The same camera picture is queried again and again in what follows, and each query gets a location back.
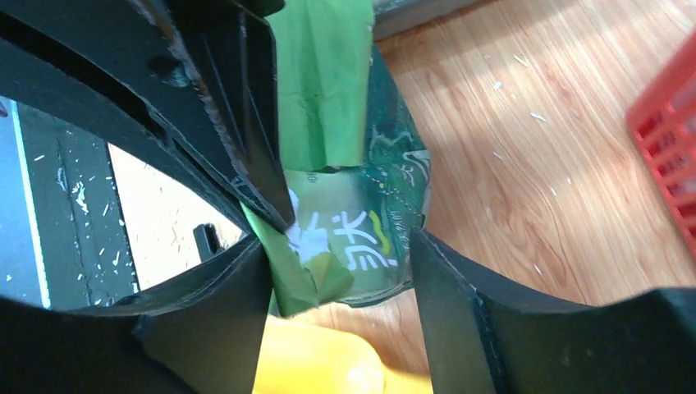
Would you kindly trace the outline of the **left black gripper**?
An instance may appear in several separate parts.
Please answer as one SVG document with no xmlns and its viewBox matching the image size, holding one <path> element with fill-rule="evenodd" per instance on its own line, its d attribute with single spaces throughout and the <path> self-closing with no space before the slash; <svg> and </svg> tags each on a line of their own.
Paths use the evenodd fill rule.
<svg viewBox="0 0 696 394">
<path fill-rule="evenodd" d="M 4 1 L 1 93 L 179 181 L 243 230 L 295 220 L 280 164 L 282 1 Z"/>
</svg>

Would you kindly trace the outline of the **black bag clip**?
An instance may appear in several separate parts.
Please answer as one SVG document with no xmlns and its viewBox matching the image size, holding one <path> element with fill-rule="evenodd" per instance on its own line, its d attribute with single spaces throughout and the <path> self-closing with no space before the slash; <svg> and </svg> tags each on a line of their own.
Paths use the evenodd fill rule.
<svg viewBox="0 0 696 394">
<path fill-rule="evenodd" d="M 212 223 L 199 224 L 194 228 L 193 235 L 202 263 L 212 259 L 223 250 L 216 227 Z"/>
</svg>

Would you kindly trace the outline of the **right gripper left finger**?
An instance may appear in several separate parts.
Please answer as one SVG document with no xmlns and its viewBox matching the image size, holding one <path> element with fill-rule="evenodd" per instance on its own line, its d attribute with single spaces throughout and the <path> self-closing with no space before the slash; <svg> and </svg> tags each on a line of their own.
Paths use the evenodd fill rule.
<svg viewBox="0 0 696 394">
<path fill-rule="evenodd" d="M 1 301 L 4 393 L 250 393 L 271 295 L 247 236 L 108 307 Z"/>
</svg>

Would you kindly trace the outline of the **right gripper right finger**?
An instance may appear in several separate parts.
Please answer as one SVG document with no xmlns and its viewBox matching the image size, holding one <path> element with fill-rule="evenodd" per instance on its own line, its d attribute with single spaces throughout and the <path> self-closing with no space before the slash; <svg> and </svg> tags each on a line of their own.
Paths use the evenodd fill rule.
<svg viewBox="0 0 696 394">
<path fill-rule="evenodd" d="M 436 393 L 692 393 L 695 291 L 604 306 L 536 291 L 426 231 L 410 261 Z"/>
</svg>

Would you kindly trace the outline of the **yellow plastic scoop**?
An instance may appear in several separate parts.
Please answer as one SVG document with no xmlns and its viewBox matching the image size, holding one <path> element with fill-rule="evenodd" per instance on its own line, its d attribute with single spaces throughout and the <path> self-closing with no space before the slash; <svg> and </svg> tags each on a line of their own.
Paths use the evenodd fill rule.
<svg viewBox="0 0 696 394">
<path fill-rule="evenodd" d="M 268 318 L 254 393 L 432 393 L 431 378 L 387 367 L 362 337 Z"/>
</svg>

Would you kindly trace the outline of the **green litter bag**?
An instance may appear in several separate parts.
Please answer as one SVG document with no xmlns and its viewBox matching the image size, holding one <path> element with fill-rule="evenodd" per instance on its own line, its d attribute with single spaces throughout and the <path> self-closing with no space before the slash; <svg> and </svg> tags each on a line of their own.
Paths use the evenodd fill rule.
<svg viewBox="0 0 696 394">
<path fill-rule="evenodd" d="M 289 1 L 268 22 L 295 221 L 277 231 L 245 216 L 270 260 L 275 311 L 378 304 L 412 286 L 431 156 L 373 41 L 373 4 Z"/>
</svg>

